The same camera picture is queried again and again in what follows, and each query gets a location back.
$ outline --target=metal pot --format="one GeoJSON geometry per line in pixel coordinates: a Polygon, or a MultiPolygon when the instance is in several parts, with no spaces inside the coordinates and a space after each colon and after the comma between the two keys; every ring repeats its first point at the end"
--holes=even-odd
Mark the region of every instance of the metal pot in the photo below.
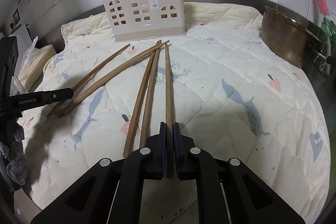
{"type": "Polygon", "coordinates": [[[315,54],[336,66],[336,58],[320,53],[321,41],[294,19],[265,6],[261,36],[266,45],[281,58],[298,68],[304,68],[315,54]]]}

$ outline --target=silver screw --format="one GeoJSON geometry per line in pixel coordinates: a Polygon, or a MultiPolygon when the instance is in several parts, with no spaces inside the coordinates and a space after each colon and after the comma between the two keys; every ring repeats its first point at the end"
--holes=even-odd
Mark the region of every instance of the silver screw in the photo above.
{"type": "Polygon", "coordinates": [[[102,159],[102,160],[99,162],[100,166],[102,166],[102,167],[109,166],[110,163],[111,163],[111,161],[110,161],[109,159],[102,159]]]}
{"type": "Polygon", "coordinates": [[[230,159],[230,164],[233,166],[238,166],[240,164],[239,159],[230,159]]]}
{"type": "Polygon", "coordinates": [[[198,147],[193,147],[192,149],[190,149],[190,153],[197,155],[197,154],[201,153],[201,150],[198,147]]]}
{"type": "Polygon", "coordinates": [[[140,153],[142,154],[142,155],[147,155],[147,154],[149,154],[151,152],[151,150],[148,148],[148,147],[144,147],[144,148],[141,148],[140,149],[140,153]]]}

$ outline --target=quilted mat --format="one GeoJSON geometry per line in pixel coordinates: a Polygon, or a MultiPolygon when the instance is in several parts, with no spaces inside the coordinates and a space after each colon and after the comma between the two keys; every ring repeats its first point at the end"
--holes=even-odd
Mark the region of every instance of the quilted mat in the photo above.
{"type": "MultiPolygon", "coordinates": [[[[306,223],[313,223],[329,189],[328,131],[304,72],[276,56],[260,38],[262,18],[251,7],[185,3],[187,34],[161,38],[170,39],[176,121],[196,146],[221,160],[239,158],[306,223]]],[[[62,34],[65,49],[46,64],[37,90],[73,87],[127,44],[115,42],[105,13],[63,25],[62,34]]],[[[156,40],[131,41],[75,94],[156,40]]],[[[122,159],[147,62],[123,71],[62,118],[46,118],[52,106],[23,113],[19,123],[31,169],[30,195],[41,209],[101,158],[122,159]]],[[[151,135],[165,120],[165,79],[162,50],[151,135]]],[[[146,181],[140,222],[198,223],[196,200],[194,182],[146,181]]]]}

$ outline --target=wooden chopstick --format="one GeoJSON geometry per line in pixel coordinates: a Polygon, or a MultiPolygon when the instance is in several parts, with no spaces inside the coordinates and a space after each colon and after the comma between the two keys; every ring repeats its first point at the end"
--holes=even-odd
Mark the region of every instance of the wooden chopstick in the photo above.
{"type": "Polygon", "coordinates": [[[125,63],[121,64],[120,66],[116,67],[114,70],[109,72],[107,75],[100,78],[96,83],[91,85],[88,89],[84,90],[81,94],[79,94],[75,99],[70,102],[65,109],[63,110],[63,114],[68,114],[74,107],[76,107],[78,104],[80,104],[86,97],[88,97],[90,94],[92,94],[95,90],[100,88],[101,86],[105,85],[108,81],[110,81],[114,76],[118,75],[122,71],[126,70],[127,68],[133,66],[137,62],[139,62],[141,59],[146,57],[151,52],[155,51],[158,48],[161,48],[163,45],[167,44],[169,42],[166,41],[162,43],[161,45],[156,45],[153,47],[150,47],[149,49],[139,53],[138,55],[134,56],[130,60],[126,61],[125,63]]]}
{"type": "Polygon", "coordinates": [[[124,153],[123,153],[124,158],[127,158],[128,155],[133,152],[134,138],[135,138],[135,134],[137,132],[137,124],[139,122],[139,114],[140,114],[140,111],[141,111],[141,105],[142,105],[142,102],[143,102],[143,97],[144,97],[144,94],[146,92],[146,86],[147,86],[147,83],[148,83],[149,74],[151,73],[151,70],[152,70],[152,64],[153,64],[155,52],[151,53],[151,57],[149,58],[146,70],[143,74],[143,78],[142,78],[142,81],[141,81],[141,84],[140,84],[138,96],[137,96],[136,101],[135,101],[135,105],[134,105],[133,113],[132,113],[132,118],[131,118],[131,121],[129,123],[126,142],[125,142],[125,148],[124,148],[124,153]]]}
{"type": "Polygon", "coordinates": [[[172,178],[174,176],[174,156],[173,156],[173,115],[174,115],[174,103],[173,103],[173,83],[171,79],[171,65],[169,48],[165,46],[166,52],[166,177],[172,178]]]}
{"type": "MultiPolygon", "coordinates": [[[[125,49],[127,49],[131,44],[127,44],[126,46],[122,47],[120,50],[117,50],[114,54],[110,55],[108,58],[106,58],[102,63],[100,63],[98,66],[96,66],[92,71],[90,71],[87,75],[83,77],[73,88],[73,92],[78,90],[81,85],[83,85],[92,75],[100,71],[107,63],[109,63],[112,59],[114,59],[117,55],[119,55],[121,52],[123,52],[125,49]]],[[[47,117],[50,115],[53,115],[56,113],[56,110],[58,110],[61,105],[63,105],[65,101],[60,101],[55,105],[55,107],[49,112],[47,117]]]]}
{"type": "Polygon", "coordinates": [[[149,77],[149,82],[148,82],[148,90],[147,90],[147,96],[146,96],[146,102],[145,102],[145,109],[143,111],[139,148],[145,147],[146,140],[148,137],[159,57],[160,57],[160,49],[158,48],[155,51],[153,65],[151,68],[151,75],[149,77]]]}

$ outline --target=gray cloth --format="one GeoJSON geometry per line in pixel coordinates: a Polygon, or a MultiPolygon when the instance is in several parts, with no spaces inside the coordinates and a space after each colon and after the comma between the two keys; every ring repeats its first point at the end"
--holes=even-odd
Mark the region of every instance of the gray cloth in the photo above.
{"type": "Polygon", "coordinates": [[[9,177],[19,185],[25,184],[28,168],[23,153],[22,140],[25,139],[22,126],[17,125],[14,133],[15,141],[10,148],[0,141],[0,157],[8,160],[7,173],[9,177]]]}

